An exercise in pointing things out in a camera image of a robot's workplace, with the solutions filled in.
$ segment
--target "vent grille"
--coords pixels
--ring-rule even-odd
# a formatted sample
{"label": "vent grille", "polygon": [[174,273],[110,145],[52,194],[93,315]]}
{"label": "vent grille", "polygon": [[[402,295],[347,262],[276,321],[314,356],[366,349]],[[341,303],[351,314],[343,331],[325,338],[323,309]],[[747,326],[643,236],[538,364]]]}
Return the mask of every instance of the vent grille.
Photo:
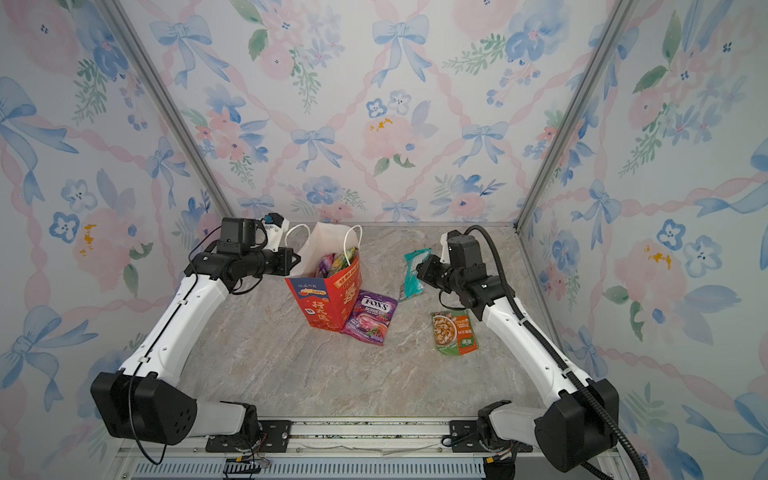
{"label": "vent grille", "polygon": [[[271,458],[253,478],[485,478],[480,458]],[[229,478],[248,478],[227,464]],[[132,478],[223,478],[223,458],[167,458],[161,465],[140,460]]]}
{"label": "vent grille", "polygon": [[222,478],[223,464],[223,458],[166,458],[159,465],[141,459],[132,478]]}

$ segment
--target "gray marble surface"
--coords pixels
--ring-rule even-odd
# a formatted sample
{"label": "gray marble surface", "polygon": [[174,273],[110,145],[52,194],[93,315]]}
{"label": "gray marble surface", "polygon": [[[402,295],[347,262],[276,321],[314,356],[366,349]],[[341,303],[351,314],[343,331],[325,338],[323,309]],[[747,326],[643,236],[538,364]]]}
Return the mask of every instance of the gray marble surface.
{"label": "gray marble surface", "polygon": [[[362,288],[396,298],[403,255],[432,247],[448,227],[364,227]],[[505,272],[531,317],[543,319],[511,227],[489,227]],[[291,244],[302,241],[298,231]],[[495,273],[485,242],[483,258]],[[454,295],[446,304],[458,304]],[[401,302],[384,346],[309,326],[285,280],[265,276],[252,293],[228,296],[200,335],[179,388],[205,400],[253,403],[264,416],[477,415],[509,399],[541,406],[518,360],[470,316],[479,349],[447,356],[435,348],[431,312],[437,290]],[[539,321],[542,329],[543,320]]]}

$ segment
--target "bag handle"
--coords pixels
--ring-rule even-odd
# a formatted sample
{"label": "bag handle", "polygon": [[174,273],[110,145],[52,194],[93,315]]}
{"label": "bag handle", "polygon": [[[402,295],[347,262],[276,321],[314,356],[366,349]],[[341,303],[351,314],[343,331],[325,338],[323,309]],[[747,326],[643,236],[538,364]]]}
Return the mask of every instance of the bag handle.
{"label": "bag handle", "polygon": [[306,223],[299,223],[298,225],[294,225],[293,227],[291,227],[291,228],[290,228],[290,229],[289,229],[289,230],[286,232],[286,247],[288,247],[288,236],[290,235],[290,233],[291,233],[291,232],[293,232],[295,229],[297,229],[297,228],[299,228],[299,227],[304,227],[304,228],[306,228],[306,232],[307,232],[308,234],[310,234],[310,235],[312,234],[312,231],[311,231],[311,230],[310,230],[310,228],[309,228],[309,227],[306,225]]}
{"label": "bag handle", "polygon": [[349,236],[349,232],[355,230],[356,228],[360,229],[360,236],[357,237],[357,250],[360,250],[360,243],[362,242],[362,227],[360,225],[355,225],[354,227],[350,228],[346,231],[346,235],[344,235],[344,258],[346,258],[346,264],[347,266],[352,265],[352,261],[349,259],[349,256],[346,254],[346,238]]}

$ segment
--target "orange and green packet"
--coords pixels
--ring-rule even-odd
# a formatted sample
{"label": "orange and green packet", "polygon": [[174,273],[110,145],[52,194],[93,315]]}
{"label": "orange and green packet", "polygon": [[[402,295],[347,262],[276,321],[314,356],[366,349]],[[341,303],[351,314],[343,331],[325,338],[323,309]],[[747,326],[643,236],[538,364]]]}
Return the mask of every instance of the orange and green packet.
{"label": "orange and green packet", "polygon": [[434,312],[432,331],[437,350],[445,355],[464,355],[478,349],[467,310]]}

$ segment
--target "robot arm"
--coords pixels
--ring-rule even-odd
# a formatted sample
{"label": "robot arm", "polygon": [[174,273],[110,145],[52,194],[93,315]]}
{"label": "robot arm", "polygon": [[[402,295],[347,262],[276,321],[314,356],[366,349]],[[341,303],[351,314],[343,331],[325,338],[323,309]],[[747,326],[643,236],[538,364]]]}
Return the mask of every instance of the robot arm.
{"label": "robot arm", "polygon": [[[488,241],[500,275],[486,273],[479,243],[468,235],[472,230],[481,231]],[[520,360],[545,404],[545,409],[527,409],[501,401],[481,409],[477,426],[482,442],[492,448],[508,440],[537,446],[562,472],[616,446],[618,440],[632,458],[630,450],[634,452],[634,448],[617,427],[616,389],[607,379],[595,382],[536,326],[506,284],[487,232],[478,226],[464,234],[453,230],[441,243],[442,258],[430,255],[419,265],[417,277],[443,292],[456,292],[462,305],[486,323]],[[633,463],[640,478],[648,478],[642,462],[639,466]]]}
{"label": "robot arm", "polygon": [[[279,247],[288,225],[278,214],[262,220],[222,219],[220,239],[192,259],[147,338],[116,373],[99,373],[91,385],[110,435],[165,445],[203,435],[238,435],[250,445],[258,440],[255,406],[197,401],[176,385],[216,308],[228,293],[249,291],[236,291],[238,283],[247,276],[287,276],[300,262],[293,249]],[[257,230],[265,234],[261,243]]]}

